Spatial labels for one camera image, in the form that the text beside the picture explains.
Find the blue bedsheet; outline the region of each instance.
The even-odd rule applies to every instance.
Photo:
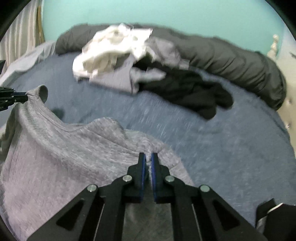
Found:
[[[230,110],[218,108],[206,121],[152,93],[130,96],[76,82],[76,55],[51,56],[9,87],[27,91],[46,85],[46,106],[63,122],[89,123],[110,116],[124,128],[160,139],[181,157],[195,185],[211,186],[252,224],[257,205],[265,200],[296,204],[296,161],[289,135],[278,114],[256,95],[196,70],[205,80],[221,82],[234,98]],[[1,112],[0,124],[8,115]]]

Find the blue blanket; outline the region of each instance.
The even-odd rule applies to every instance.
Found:
[[[204,120],[197,113],[142,92],[136,96],[76,82],[72,63],[78,53],[50,56],[12,82],[27,91],[44,84],[46,106],[63,122],[89,123],[109,116],[124,128],[148,133],[168,144],[182,159],[196,186],[208,184],[250,223],[261,202],[296,204],[296,161],[279,115],[256,95],[227,80],[198,71],[204,80],[221,82],[233,95],[230,110],[218,108]],[[1,112],[4,124],[9,111]]]

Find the black clothing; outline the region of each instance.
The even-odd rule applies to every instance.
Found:
[[[189,108],[205,119],[216,114],[216,106],[229,108],[233,104],[232,96],[220,83],[203,81],[198,73],[189,70],[171,69],[159,62],[151,62],[145,57],[134,64],[142,70],[157,68],[166,72],[162,80],[140,83],[140,91],[150,91],[171,103]]]
[[[276,207],[274,199],[258,206],[256,227],[262,225],[260,220],[264,220],[263,235],[268,241],[295,241],[296,206],[282,204],[270,211],[274,207]]]

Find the gray t-shirt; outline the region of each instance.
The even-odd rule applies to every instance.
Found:
[[[152,136],[125,130],[111,118],[65,124],[45,107],[45,86],[27,94],[29,100],[10,114],[0,152],[0,214],[18,240],[26,240],[87,185],[107,185],[126,174],[139,152],[148,165],[157,152],[171,175],[192,184],[180,158]],[[127,205],[123,240],[173,240],[169,205],[154,204],[150,186],[146,189],[142,204]]]

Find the white curtain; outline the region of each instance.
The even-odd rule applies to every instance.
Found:
[[[39,0],[31,0],[20,12],[0,42],[0,60],[6,60],[2,74],[8,66],[36,46],[37,8]]]

